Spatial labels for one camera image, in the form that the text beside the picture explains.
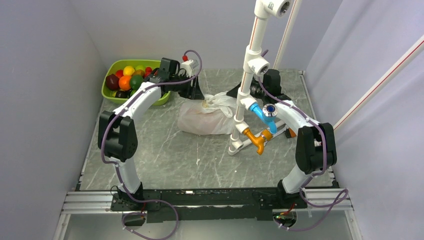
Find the white printed plastic bag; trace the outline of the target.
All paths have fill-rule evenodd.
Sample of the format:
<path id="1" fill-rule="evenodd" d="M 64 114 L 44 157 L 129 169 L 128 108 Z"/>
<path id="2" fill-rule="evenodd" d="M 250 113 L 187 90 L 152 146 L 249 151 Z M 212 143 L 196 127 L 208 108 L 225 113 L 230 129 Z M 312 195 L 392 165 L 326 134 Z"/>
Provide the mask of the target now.
<path id="1" fill-rule="evenodd" d="M 177 127 L 195 135 L 229 135 L 236 108 L 236 99 L 225 91 L 205 94 L 204 100 L 187 99 L 179 109 Z"/>

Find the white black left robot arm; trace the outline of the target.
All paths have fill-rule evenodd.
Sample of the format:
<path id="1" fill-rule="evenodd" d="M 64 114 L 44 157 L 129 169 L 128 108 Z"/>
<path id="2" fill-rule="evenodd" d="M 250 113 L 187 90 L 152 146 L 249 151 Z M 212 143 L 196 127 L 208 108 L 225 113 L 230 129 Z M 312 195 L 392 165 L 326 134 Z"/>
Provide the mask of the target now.
<path id="1" fill-rule="evenodd" d="M 182 62 L 162 58 L 159 67 L 142 78 L 135 93 L 113 111 L 103 111 L 98 121 L 98 147 L 103 163 L 113 165 L 124 204 L 131 210 L 144 203 L 143 185 L 137 175 L 134 155 L 138 148 L 135 121 L 169 92 L 189 100 L 204 100 L 199 87 L 202 63 L 183 56 Z"/>

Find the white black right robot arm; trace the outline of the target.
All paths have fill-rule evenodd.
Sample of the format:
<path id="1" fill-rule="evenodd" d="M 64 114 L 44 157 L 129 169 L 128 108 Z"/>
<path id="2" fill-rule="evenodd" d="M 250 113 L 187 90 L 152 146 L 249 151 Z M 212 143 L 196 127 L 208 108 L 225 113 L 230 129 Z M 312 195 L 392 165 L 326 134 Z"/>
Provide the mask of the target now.
<path id="1" fill-rule="evenodd" d="M 282 93 L 280 72 L 268 70 L 260 80 L 252 79 L 249 91 L 243 93 L 241 85 L 231 89 L 227 96 L 237 99 L 246 110 L 254 113 L 267 128 L 254 134 L 242 119 L 234 119 L 236 130 L 247 137 L 241 142 L 232 138 L 236 150 L 251 143 L 257 153 L 264 152 L 266 142 L 278 134 L 277 119 L 288 129 L 289 138 L 296 137 L 295 165 L 283 178 L 275 194 L 276 203 L 287 208 L 295 201 L 295 193 L 300 192 L 315 176 L 322 175 L 328 167 L 337 162 L 334 128 L 330 123 L 320 123 L 300 110 L 292 99 Z"/>

